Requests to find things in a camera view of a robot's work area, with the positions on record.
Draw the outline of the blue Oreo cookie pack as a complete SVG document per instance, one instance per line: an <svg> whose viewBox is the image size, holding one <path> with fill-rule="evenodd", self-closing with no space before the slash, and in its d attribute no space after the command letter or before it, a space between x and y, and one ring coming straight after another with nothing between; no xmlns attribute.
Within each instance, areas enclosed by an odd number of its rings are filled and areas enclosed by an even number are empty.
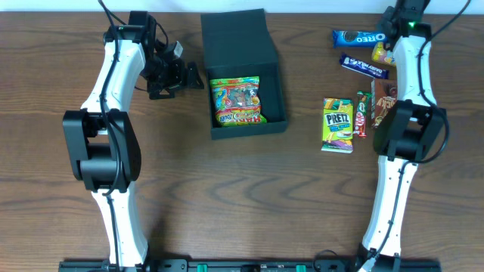
<svg viewBox="0 0 484 272"><path fill-rule="evenodd" d="M373 48L379 42L388 41L382 32L364 31L333 30L332 38L335 48Z"/></svg>

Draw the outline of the black gift box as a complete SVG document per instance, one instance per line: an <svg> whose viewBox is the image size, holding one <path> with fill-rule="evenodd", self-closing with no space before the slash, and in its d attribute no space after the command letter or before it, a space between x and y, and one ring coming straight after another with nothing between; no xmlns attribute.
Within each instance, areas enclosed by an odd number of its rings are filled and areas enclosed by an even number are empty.
<svg viewBox="0 0 484 272"><path fill-rule="evenodd" d="M206 79L258 76L259 99L266 123L223 127L216 120L216 101L209 95L213 140L281 133L287 129L279 59L268 31L265 10L201 14Z"/></svg>

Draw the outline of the brown Pocky box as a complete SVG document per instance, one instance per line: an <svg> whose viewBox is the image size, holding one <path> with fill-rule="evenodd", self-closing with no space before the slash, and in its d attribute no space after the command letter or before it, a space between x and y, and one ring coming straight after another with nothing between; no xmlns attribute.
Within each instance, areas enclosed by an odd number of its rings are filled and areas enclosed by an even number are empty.
<svg viewBox="0 0 484 272"><path fill-rule="evenodd" d="M397 81L374 79L371 83L371 127L377 128L397 101Z"/></svg>

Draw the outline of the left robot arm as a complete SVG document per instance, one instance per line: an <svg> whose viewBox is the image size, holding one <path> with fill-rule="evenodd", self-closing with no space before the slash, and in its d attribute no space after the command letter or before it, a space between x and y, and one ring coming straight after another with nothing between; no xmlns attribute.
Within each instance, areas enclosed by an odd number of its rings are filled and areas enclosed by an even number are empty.
<svg viewBox="0 0 484 272"><path fill-rule="evenodd" d="M63 117L74 177L82 181L101 210L110 256L100 261L62 261L60 271L185 271L183 260L157 260L139 219L135 182L141 148L129 119L139 77L151 100L170 99L184 88L202 89L194 62L185 63L179 42L161 42L160 23L146 11L132 11L128 22L106 13L105 56L88 99Z"/></svg>

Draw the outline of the Haribo sour worms bag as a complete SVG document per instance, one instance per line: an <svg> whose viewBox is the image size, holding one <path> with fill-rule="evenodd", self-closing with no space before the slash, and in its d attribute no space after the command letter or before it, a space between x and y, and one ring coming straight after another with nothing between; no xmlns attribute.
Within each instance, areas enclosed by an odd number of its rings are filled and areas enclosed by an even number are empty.
<svg viewBox="0 0 484 272"><path fill-rule="evenodd" d="M222 127L267 123L259 99L259 77L211 79L216 121Z"/></svg>

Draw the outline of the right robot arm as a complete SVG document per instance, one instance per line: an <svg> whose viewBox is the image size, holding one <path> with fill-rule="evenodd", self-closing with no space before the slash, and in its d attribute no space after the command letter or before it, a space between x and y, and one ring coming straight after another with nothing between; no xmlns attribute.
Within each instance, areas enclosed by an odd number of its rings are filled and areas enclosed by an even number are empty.
<svg viewBox="0 0 484 272"><path fill-rule="evenodd" d="M378 182L370 223L358 247L354 271L439 271L438 261L404 259L401 230L412 179L439 133L449 131L445 109L430 84L431 26L421 18L428 1L398 1L378 26L396 59L397 99L374 134Z"/></svg>

